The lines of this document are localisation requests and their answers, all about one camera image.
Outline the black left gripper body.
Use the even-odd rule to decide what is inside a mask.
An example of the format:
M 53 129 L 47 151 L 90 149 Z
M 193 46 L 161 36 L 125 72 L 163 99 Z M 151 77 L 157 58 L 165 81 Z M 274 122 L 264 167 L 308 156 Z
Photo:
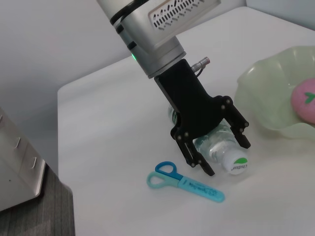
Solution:
M 223 96 L 211 97 L 185 59 L 155 77 L 155 82 L 177 113 L 171 130 L 175 140 L 195 139 L 208 134 L 224 119 L 232 119 L 223 109 Z

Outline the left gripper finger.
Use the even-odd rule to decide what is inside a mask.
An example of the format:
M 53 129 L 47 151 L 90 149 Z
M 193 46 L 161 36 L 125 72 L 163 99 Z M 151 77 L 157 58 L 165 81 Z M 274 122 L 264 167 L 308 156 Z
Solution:
M 248 149 L 251 144 L 243 133 L 245 131 L 245 128 L 249 126 L 249 123 L 234 106 L 233 101 L 230 97 L 222 98 L 221 110 L 223 113 L 223 118 L 230 125 L 230 129 L 234 134 L 234 137 L 237 140 L 238 144 L 241 147 Z
M 207 175 L 211 177 L 215 175 L 214 170 L 211 168 L 211 166 L 208 164 L 202 154 L 196 150 L 192 139 L 184 135 L 178 135 L 175 137 L 175 140 L 188 165 L 190 165 L 192 168 L 200 165 L 202 170 Z

